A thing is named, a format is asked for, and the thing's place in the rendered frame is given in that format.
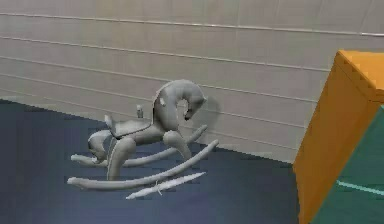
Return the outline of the grey rocking horse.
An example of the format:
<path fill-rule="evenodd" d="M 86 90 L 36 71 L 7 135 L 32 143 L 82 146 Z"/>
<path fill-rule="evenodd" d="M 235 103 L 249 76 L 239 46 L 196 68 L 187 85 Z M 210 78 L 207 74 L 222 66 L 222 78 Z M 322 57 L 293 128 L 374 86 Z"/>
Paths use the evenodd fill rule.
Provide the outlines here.
<path fill-rule="evenodd" d="M 93 133 L 88 139 L 89 151 L 95 156 L 92 162 L 107 167 L 107 179 L 98 181 L 71 177 L 67 183 L 96 191 L 131 189 L 175 176 L 203 159 L 218 145 L 218 142 L 211 142 L 196 155 L 191 153 L 189 144 L 198 139 L 206 127 L 201 126 L 188 139 L 182 136 L 177 114 L 177 104 L 181 100 L 187 102 L 187 110 L 183 117 L 188 121 L 204 105 L 206 97 L 197 84 L 189 80 L 174 80 L 166 83 L 156 92 L 152 103 L 152 118 L 149 122 L 141 119 L 116 122 L 107 115 L 105 122 L 108 128 Z M 164 143 L 168 149 L 137 160 L 130 157 L 138 146 L 157 142 Z M 135 163 L 146 164 L 174 152 L 179 152 L 184 159 L 184 162 L 178 166 L 138 179 L 121 180 L 119 178 L 123 167 Z"/>

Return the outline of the white flat stick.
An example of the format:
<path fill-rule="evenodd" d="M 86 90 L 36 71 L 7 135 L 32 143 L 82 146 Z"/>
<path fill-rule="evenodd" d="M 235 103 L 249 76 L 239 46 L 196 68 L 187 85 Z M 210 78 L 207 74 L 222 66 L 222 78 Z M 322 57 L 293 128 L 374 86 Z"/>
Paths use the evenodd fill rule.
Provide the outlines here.
<path fill-rule="evenodd" d="M 184 184 L 184 183 L 187 183 L 189 181 L 192 181 L 192 180 L 194 180 L 194 179 L 196 179 L 198 177 L 201 177 L 203 175 L 205 175 L 205 172 L 194 173 L 194 174 L 191 174 L 191 175 L 182 176 L 182 177 L 179 177 L 179 178 L 176 178 L 176 179 L 172 179 L 172 180 L 169 180 L 169 181 L 162 182 L 160 184 L 156 183 L 153 187 L 144 188 L 144 189 L 142 189 L 140 191 L 131 193 L 129 196 L 126 197 L 126 199 L 127 200 L 133 200 L 133 199 L 136 199 L 136 198 L 139 198 L 139 197 L 147 196 L 147 195 L 149 195 L 151 193 L 155 193 L 155 192 L 161 194 L 162 190 L 168 190 L 170 188 L 179 186 L 181 184 Z"/>

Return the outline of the orange and green cabinet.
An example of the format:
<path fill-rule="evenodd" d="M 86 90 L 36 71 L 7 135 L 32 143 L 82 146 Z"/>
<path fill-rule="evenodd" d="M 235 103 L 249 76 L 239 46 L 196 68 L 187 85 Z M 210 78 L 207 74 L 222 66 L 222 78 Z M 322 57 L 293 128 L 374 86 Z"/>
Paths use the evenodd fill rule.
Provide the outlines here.
<path fill-rule="evenodd" d="M 379 107 L 384 52 L 339 50 L 293 163 L 299 224 L 310 224 Z"/>

